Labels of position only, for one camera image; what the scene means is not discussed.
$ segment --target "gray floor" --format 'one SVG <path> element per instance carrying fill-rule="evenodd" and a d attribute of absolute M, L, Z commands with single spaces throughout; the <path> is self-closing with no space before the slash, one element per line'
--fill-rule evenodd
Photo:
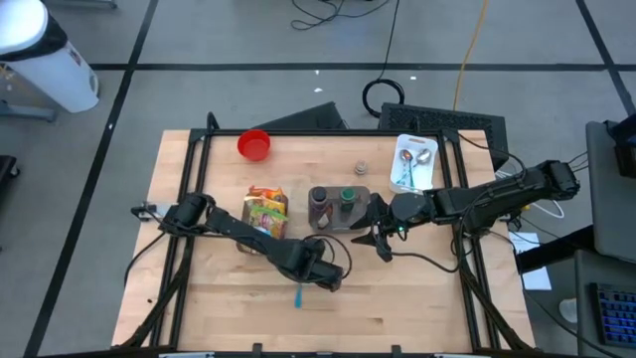
<path fill-rule="evenodd" d="M 300 1 L 310 6 L 311 1 Z M 149 0 L 120 0 L 120 9 L 49 1 L 50 10 L 81 54 L 93 64 L 125 64 Z M 392 0 L 366 18 L 339 18 L 307 32 L 289 28 L 302 18 L 288 1 L 159 0 L 141 64 L 379 63 L 389 38 Z M 631 0 L 587 0 L 607 48 L 618 64 L 636 63 Z M 349 1 L 345 11 L 370 5 Z M 480 2 L 402 0 L 392 63 L 460 63 Z M 573 0 L 492 0 L 471 62 L 488 64 L 602 64 Z M 1 118 L 0 153 L 16 155 L 23 175 L 0 207 L 0 357 L 24 352 L 45 291 L 67 237 L 88 170 L 123 72 L 98 72 L 99 105 L 87 112 L 61 110 L 54 124 Z M 143 200 L 165 129 L 202 126 L 212 110 L 222 127 L 246 128 L 333 100 L 351 127 L 374 128 L 360 101 L 377 71 L 137 71 L 79 236 L 41 354 L 108 347 L 122 295 L 123 271 L 138 223 L 131 206 Z M 451 108 L 457 73 L 388 71 L 406 102 Z M 622 73 L 636 91 L 636 74 Z M 48 104 L 35 90 L 0 83 L 12 103 Z M 396 100 L 374 89 L 371 102 Z M 567 160 L 584 151 L 584 124 L 626 116 L 607 71 L 468 72 L 459 109 L 506 117 L 510 149 L 527 164 Z M 588 181 L 563 203 L 566 218 L 531 211 L 527 217 L 558 235 L 590 223 Z M 542 241 L 551 238 L 540 234 Z M 535 297 L 552 311 L 574 296 L 573 264 L 549 268 L 552 292 Z M 538 345 L 576 352 L 574 339 L 536 307 L 529 310 Z"/>

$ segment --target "red cup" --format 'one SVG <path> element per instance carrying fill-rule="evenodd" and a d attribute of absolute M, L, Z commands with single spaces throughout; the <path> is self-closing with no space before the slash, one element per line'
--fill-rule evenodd
<path fill-rule="evenodd" d="M 237 143 L 240 155 L 251 161 L 260 161 L 269 154 L 269 135 L 260 129 L 250 129 L 240 135 Z"/>

